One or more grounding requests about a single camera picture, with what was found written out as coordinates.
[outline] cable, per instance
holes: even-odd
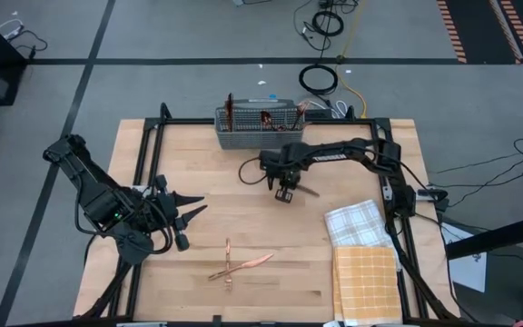
[[[328,17],[328,24],[326,25],[326,29],[323,30],[322,29],[322,24],[324,24],[324,20],[325,18],[322,18],[322,22],[320,24],[318,24],[318,17],[322,17],[322,16],[326,16]],[[330,31],[330,23],[331,23],[331,19],[335,19],[338,24],[339,24],[339,27],[338,29],[334,30],[334,31]],[[312,18],[312,26],[313,27],[313,31],[312,32],[316,32],[318,33],[319,35],[322,35],[322,36],[326,36],[326,37],[333,37],[333,36],[337,36],[337,35],[340,35],[342,34],[342,31],[344,31],[344,21],[342,20],[342,17],[340,17],[339,15],[336,15],[332,12],[332,8],[330,11],[319,11],[318,13],[316,13],[314,15],[314,17]]]
[[[72,169],[75,171],[75,169],[72,166],[72,164],[70,162],[68,162],[68,163],[70,164]],[[94,237],[96,235],[103,236],[103,237],[110,236],[110,237],[114,238],[117,242],[125,240],[125,237],[123,237],[121,235],[114,234],[114,233],[93,232],[93,231],[85,230],[84,228],[82,228],[82,226],[80,225],[80,198],[82,196],[83,182],[82,182],[82,176],[80,176],[79,173],[76,173],[75,176],[76,176],[76,179],[78,181],[78,189],[77,189],[77,192],[76,192],[76,201],[75,201],[75,205],[74,205],[74,225],[76,227],[76,230],[78,230],[78,232],[86,233],[86,234],[89,234],[89,235],[93,236],[90,239],[88,245],[86,246],[86,253],[84,254],[84,263],[85,263],[85,261],[87,259],[87,254],[88,254],[89,247],[92,244],[92,241],[93,241],[93,239],[94,239]],[[169,251],[169,249],[171,249],[171,246],[173,246],[173,234],[171,232],[171,226],[169,225],[168,221],[166,220],[166,217],[164,216],[164,214],[161,211],[161,209],[159,209],[156,206],[156,204],[154,204],[154,203],[152,203],[150,201],[147,201],[146,199],[143,199],[141,205],[139,206],[139,208],[136,208],[135,211],[137,212],[142,207],[142,205],[145,204],[145,203],[148,203],[150,206],[152,206],[152,208],[163,219],[164,228],[166,228],[166,230],[168,232],[168,234],[167,234],[163,228],[160,229],[161,233],[163,233],[164,240],[165,240],[164,246],[163,246],[163,248],[161,248],[159,250],[154,250],[154,249],[143,248],[143,247],[137,245],[136,243],[132,243],[132,242],[128,242],[127,244],[131,245],[136,250],[144,252],[144,253],[149,253],[149,254],[165,253],[165,252]]]
[[[354,22],[352,23],[352,29],[350,30],[349,38],[346,41],[346,44],[344,44],[344,47],[342,48],[342,53],[337,57],[337,59],[340,60],[340,63],[346,58],[346,53],[349,50],[350,45],[352,44],[352,41],[354,40],[354,35],[356,34],[356,31],[359,27],[359,21],[360,21],[360,14],[362,14],[362,11],[364,10],[364,2],[366,0],[361,0],[360,4],[357,4],[357,7],[359,8],[356,12],[356,16],[354,17]]]
[[[321,89],[315,89],[315,88],[308,86],[306,84],[306,82],[304,81],[304,75],[306,75],[306,73],[308,73],[310,70],[314,70],[314,69],[321,69],[321,70],[329,73],[332,76],[332,84],[328,87],[321,88]],[[302,69],[300,71],[300,75],[298,75],[298,82],[300,83],[300,86],[304,88],[304,90],[306,90],[306,91],[310,92],[312,95],[318,97],[327,106],[331,107],[331,101],[328,99],[324,99],[322,97],[322,95],[332,94],[332,93],[334,93],[334,91],[336,91],[336,88],[338,87],[338,76],[336,75],[336,72],[332,68],[330,68],[326,65],[323,65],[323,64],[311,64],[309,66],[306,66],[306,67],[304,67],[304,69]]]
[[[9,39],[9,43],[11,43],[12,41],[14,41],[15,39],[17,39],[18,37],[20,37],[21,35],[25,35],[25,34],[30,34],[30,35],[33,35],[35,37],[35,39],[41,43],[44,44],[44,47],[42,48],[36,48],[34,46],[27,46],[27,45],[18,45],[15,47],[15,49],[19,49],[19,48],[26,48],[26,49],[34,49],[36,52],[41,52],[41,51],[44,51],[47,49],[47,46],[48,46],[48,43],[41,37],[39,37],[36,33],[30,31],[30,30],[23,30],[21,33],[19,33],[18,35],[14,36],[13,38]]]
[[[245,0],[242,0],[242,2],[244,5],[257,5],[257,4],[271,2],[271,0],[261,0],[261,1],[256,1],[256,2],[252,2],[252,3],[248,3],[248,2],[245,2]]]
[[[453,172],[453,171],[456,171],[456,170],[459,170],[459,169],[475,167],[475,166],[479,166],[479,165],[482,165],[482,164],[490,164],[490,163],[496,162],[497,160],[507,159],[507,158],[511,158],[511,157],[517,156],[517,155],[520,155],[520,154],[502,155],[500,157],[489,159],[489,160],[486,160],[486,161],[483,161],[483,162],[479,162],[479,163],[465,164],[465,165],[458,166],[458,167],[443,169],[443,170],[440,170],[440,171],[437,171],[437,172],[429,171],[429,173],[440,174],[440,173]]]
[[[86,245],[86,250],[84,251],[84,267],[86,266],[86,262],[88,261],[88,253],[90,252],[90,246],[92,245],[92,242],[94,241],[94,238],[96,238],[96,234],[92,235],[90,237],[90,241],[88,241],[88,244]]]
[[[259,180],[255,181],[255,182],[246,182],[243,180],[242,178],[242,169],[243,169],[243,166],[245,166],[247,163],[250,163],[254,160],[260,160],[259,157],[254,157],[252,159],[249,159],[249,160],[246,160],[244,163],[242,163],[242,165],[240,166],[240,169],[237,171],[237,175],[240,177],[240,181],[242,181],[242,183],[246,184],[246,185],[255,185],[257,183],[261,183],[266,177],[267,177],[267,174],[265,174],[262,178],[260,178]]]
[[[422,215],[422,214],[419,214],[419,213],[415,213],[416,216],[420,217],[420,218],[423,218],[425,220],[428,220],[432,223],[435,223],[439,229],[441,230],[445,230],[445,231],[448,231],[446,228],[444,228],[443,226],[441,226],[441,223],[439,223],[438,221],[436,221],[435,219],[433,218],[430,218],[428,216],[425,216],[425,215]],[[443,236],[443,233],[441,231],[439,231],[439,234],[441,235],[441,240],[443,241],[443,250],[445,251],[445,254],[447,254],[447,245],[446,245],[446,242],[445,242],[445,237]],[[457,304],[457,306],[459,307],[460,310],[462,310],[465,314],[467,314],[467,316],[473,321],[473,322],[479,322],[473,315],[471,315],[462,305],[461,303],[458,302],[457,298],[455,297],[455,292],[453,292],[453,282],[451,282],[451,267],[449,266],[449,259],[446,260],[447,261],[447,276],[449,278],[449,293],[451,294],[451,298],[453,299],[453,302],[455,304]]]
[[[339,66],[339,64],[337,64],[334,67],[334,71],[336,72],[336,76],[338,77],[338,79],[340,80],[340,82],[342,83],[342,85],[344,86],[345,89],[347,89],[348,91],[350,91],[351,93],[353,93],[354,95],[359,97],[360,102],[362,103],[362,113],[360,114],[360,118],[366,119],[367,118],[367,101],[364,99],[364,96],[362,96],[362,94],[360,94],[360,92],[352,89],[350,86],[348,86],[346,84],[346,82],[344,81],[342,76],[338,73],[338,66]]]
[[[515,254],[497,254],[497,253],[489,253],[490,256],[498,256],[498,257],[508,257],[508,258],[517,258],[523,261],[523,258],[519,255]]]
[[[14,18],[14,19],[10,19],[10,20],[8,20],[8,21],[6,21],[6,22],[0,24],[0,28],[3,27],[3,26],[5,26],[5,25],[7,25],[7,24],[9,24],[9,23],[13,23],[13,22],[17,22],[17,23],[19,23],[20,26],[23,26],[23,25],[24,25],[24,22],[22,22],[21,19],[19,19],[19,18]]]
[[[452,225],[455,225],[455,226],[463,226],[463,227],[468,227],[468,228],[475,228],[475,229],[483,230],[483,231],[486,231],[486,232],[491,231],[488,228],[478,227],[478,226],[469,225],[469,224],[465,224],[465,223],[459,223],[459,222],[449,222],[448,224],[452,224]]]
[[[443,236],[443,233],[439,232],[441,235],[441,240],[443,241],[443,251],[447,253],[447,246],[445,244],[445,237]],[[460,310],[462,310],[467,316],[473,321],[473,322],[479,322],[471,313],[469,313],[462,305],[459,303],[457,298],[455,297],[455,292],[453,291],[453,282],[451,281],[451,266],[449,265],[449,259],[447,259],[447,256],[445,257],[447,262],[447,277],[449,278],[449,293],[451,294],[451,299],[453,299],[453,302],[457,304]]]
[[[480,165],[480,164],[487,164],[487,163],[491,163],[491,162],[494,162],[494,161],[497,161],[499,159],[504,159],[504,158],[509,158],[511,156],[515,156],[515,155],[522,155],[523,156],[523,151],[519,149],[518,147],[518,143],[519,142],[523,142],[523,138],[518,138],[514,141],[513,143],[513,146],[514,146],[514,149],[517,151],[516,154],[510,154],[510,155],[504,155],[504,156],[500,156],[498,158],[494,158],[494,159],[491,159],[491,160],[487,160],[485,162],[480,162],[480,163],[472,163],[472,164],[467,164],[467,165],[464,165],[464,166],[460,166],[460,167],[455,167],[455,168],[449,168],[448,170],[446,171],[453,171],[453,170],[457,170],[457,169],[462,169],[464,167],[467,167],[467,166],[474,166],[474,165]],[[466,193],[464,194],[458,201],[456,201],[454,204],[450,204],[448,205],[448,208],[452,208],[460,203],[462,203],[463,201],[465,201],[466,198],[468,198],[469,196],[475,194],[475,193],[478,193],[479,191],[481,191],[483,188],[485,187],[494,187],[494,186],[501,186],[501,185],[504,185],[506,183],[511,183],[521,177],[523,177],[523,173],[521,173],[520,175],[517,175],[515,177],[512,177],[512,178],[509,178],[507,179],[506,181],[504,182],[499,182],[499,183],[493,183],[494,181],[496,181],[500,176],[510,172],[512,169],[514,169],[515,167],[517,167],[518,165],[520,164],[523,164],[523,159],[520,160],[519,162],[517,163],[514,163],[512,164],[507,170],[503,171],[502,173],[499,173],[497,174],[495,177],[491,178],[490,180],[488,180],[487,182],[483,183],[483,184],[452,184],[452,185],[440,185],[440,184],[436,184],[434,183],[433,185],[435,186],[438,186],[438,187],[442,187],[442,188],[450,188],[450,187],[477,187],[476,190],[474,191],[471,191],[469,193]]]
[[[18,18],[10,19],[10,20],[0,24],[0,28],[2,28],[5,25],[8,25],[9,23],[13,23],[13,22],[19,23],[19,26],[14,28],[13,31],[7,33],[6,35],[3,35],[5,40],[9,40],[12,37],[18,36],[19,33],[24,29],[24,22],[22,22],[21,19],[18,19]]]
[[[356,9],[357,6],[359,6],[359,0],[351,0],[351,1],[352,1],[352,4],[347,4],[346,0],[339,0],[338,3],[334,3],[332,5],[334,5],[335,8],[336,8],[336,6],[339,6],[340,10],[342,11],[343,14],[350,14]],[[344,11],[344,7],[348,7],[348,6],[350,7],[350,10]]]
[[[323,51],[323,50],[327,50],[331,47],[331,40],[330,38],[326,38],[324,40],[324,45],[322,45],[322,48],[319,48],[315,45],[313,45],[310,40],[313,38],[312,36],[306,36],[306,31],[311,31],[311,32],[315,32],[314,30],[314,27],[312,27],[310,24],[308,24],[307,22],[303,22],[304,24],[304,28],[300,31],[298,29],[298,25],[296,23],[296,15],[298,14],[298,11],[300,11],[303,7],[305,7],[306,5],[309,5],[313,0],[308,0],[306,3],[304,3],[303,5],[299,6],[298,8],[296,8],[296,10],[294,10],[294,14],[293,14],[293,25],[294,25],[294,30],[296,31],[296,33],[301,36],[304,41],[306,41],[306,43],[314,50],[316,51]]]

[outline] black metal frame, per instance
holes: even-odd
[[[453,260],[522,242],[523,221],[447,244],[447,257]]]
[[[148,186],[153,185],[154,177],[157,174],[157,168],[160,161],[160,153],[163,144],[163,133],[164,127],[167,124],[214,124],[212,118],[172,118],[170,112],[166,109],[164,104],[161,105],[160,117],[157,118],[145,118],[143,125],[143,136],[141,139],[141,147],[136,162],[136,169],[134,171],[133,184],[137,185],[141,183],[143,177],[143,168],[146,161],[147,148],[149,143],[149,137],[153,130],[156,129],[156,138],[153,147],[153,157],[151,160],[151,166],[148,176]],[[393,141],[392,131],[390,128],[390,120],[388,118],[373,118],[373,119],[356,119],[354,118],[353,110],[349,110],[346,119],[315,119],[311,121],[312,124],[354,124],[354,125],[367,125],[370,127],[370,133],[372,139],[379,138],[379,129],[384,132],[384,138],[389,141]],[[386,185],[384,178],[379,176],[380,191],[382,196],[382,187]],[[416,268],[419,271],[419,265],[417,261],[417,253],[415,250],[415,244],[413,241],[412,230],[410,228],[409,219],[401,219],[403,235],[405,238],[405,246],[407,249],[408,256]],[[122,265],[122,260],[119,258],[118,267]],[[138,288],[140,285],[142,265],[137,264],[133,267],[133,274],[131,279],[130,291],[128,293],[128,299],[126,304],[125,318],[132,320],[134,317],[134,308],[136,304],[136,298],[138,296]],[[399,294],[401,300],[402,314],[404,317],[410,317],[410,307],[407,297],[407,290],[405,287],[405,278],[403,272],[398,272],[399,281]],[[417,298],[417,304],[419,307],[419,317],[429,318],[427,311],[427,304],[423,299],[420,290],[415,289],[415,296]],[[108,315],[109,317],[116,317],[118,314],[118,305],[121,297],[121,289],[119,288],[111,300]]]
[[[392,132],[390,127],[389,118],[372,118],[372,119],[356,119],[354,116],[354,110],[349,108],[349,112],[345,119],[331,119],[331,118],[317,118],[310,120],[312,124],[320,125],[367,125],[370,127],[370,133],[372,139],[378,139],[379,130],[384,132],[384,138],[389,141],[393,141]],[[160,161],[161,148],[163,145],[163,135],[164,127],[167,124],[209,124],[213,125],[214,121],[212,118],[172,118],[170,112],[167,110],[164,104],[161,105],[160,116],[156,118],[145,118],[143,125],[143,136],[141,139],[141,147],[139,149],[136,168],[134,172],[133,184],[138,185],[142,181],[143,177],[143,168],[146,161],[146,154],[148,150],[148,143],[150,134],[153,130],[156,130],[156,138],[154,141],[153,147],[153,157],[151,160],[151,166],[148,176],[148,185],[152,186],[154,183],[154,177],[157,174],[157,168]],[[380,194],[383,199],[385,206],[385,216],[388,215],[391,211],[390,202],[384,200],[383,186],[386,185],[386,180],[379,176],[380,182]],[[410,228],[410,221],[408,218],[401,219],[401,224],[403,228],[403,237],[405,240],[405,247],[409,260],[412,263],[412,266],[415,268],[416,272],[419,272],[419,264],[417,261],[417,254],[415,250],[415,245],[413,241],[413,235]],[[117,272],[122,270],[125,266],[125,263],[119,258],[117,263]],[[106,318],[78,318],[66,322],[46,322],[42,324],[30,324],[26,326],[75,326],[75,325],[84,325],[84,326],[115,326],[117,323],[122,322],[133,322],[134,309],[136,305],[136,300],[138,297],[138,288],[141,281],[141,270],[142,265],[137,264],[133,267],[132,279],[130,285],[130,291],[127,296],[127,304],[124,316],[118,315],[118,306],[121,295],[121,287],[117,287],[113,298],[109,303],[108,317]],[[502,327],[500,325],[486,325],[486,324],[474,324],[468,322],[458,322],[458,321],[440,321],[440,320],[430,320],[428,316],[427,304],[423,298],[421,291],[418,288],[415,288],[415,296],[417,298],[417,304],[419,307],[419,318],[413,318],[410,315],[410,306],[409,299],[407,296],[407,291],[405,287],[405,278],[403,272],[397,272],[398,275],[398,287],[400,294],[400,301],[402,307],[402,315],[404,323],[418,324],[421,327],[427,326],[481,326],[481,327]],[[213,316],[212,322],[167,322],[167,326],[221,326],[222,317]],[[267,322],[224,322],[224,326],[253,326],[253,325],[265,325]],[[274,325],[279,326],[322,326],[324,322],[275,322]]]

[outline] orange striped tape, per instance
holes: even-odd
[[[445,0],[437,0],[437,6],[441,12],[441,17],[443,18],[443,24],[445,24],[445,27],[447,28],[447,33],[449,34],[449,39],[451,40],[451,45],[453,46],[455,55],[457,56],[460,63],[465,64],[468,59],[465,56],[465,50],[463,49],[463,46],[459,40],[458,31],[453,24],[453,19],[451,19],[451,13],[449,12],[447,3]]]
[[[523,45],[523,24],[521,19],[514,8],[514,4],[510,0],[501,0],[501,4],[504,7],[504,12],[509,18],[509,21],[512,23],[512,27],[516,30],[516,33],[519,36],[519,40]]]
[[[491,6],[491,10],[493,11],[494,15],[498,19],[499,28],[501,28],[501,32],[506,37],[506,40],[508,41],[508,46],[512,50],[512,53],[514,54],[514,59],[515,59],[514,61],[516,64],[519,64],[521,62],[522,55],[519,53],[518,49],[516,48],[516,43],[513,41],[512,35],[509,33],[509,30],[507,28],[508,25],[504,21],[504,18],[499,14],[499,10],[496,8],[495,2],[497,0],[488,0],[488,1],[489,1],[489,5]],[[509,0],[502,0],[502,4],[504,5],[504,7],[511,5]]]

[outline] white label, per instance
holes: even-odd
[[[346,159],[346,154],[323,155],[319,157],[313,157],[312,159],[314,159],[315,162],[342,160]]]

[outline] dish towel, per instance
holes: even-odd
[[[324,217],[332,247],[360,245],[391,248],[397,263],[395,266],[400,271],[399,256],[385,230],[379,207],[373,200],[331,211]]]
[[[343,317],[336,320],[346,326],[402,323],[393,250],[344,246],[334,253],[333,285]]]

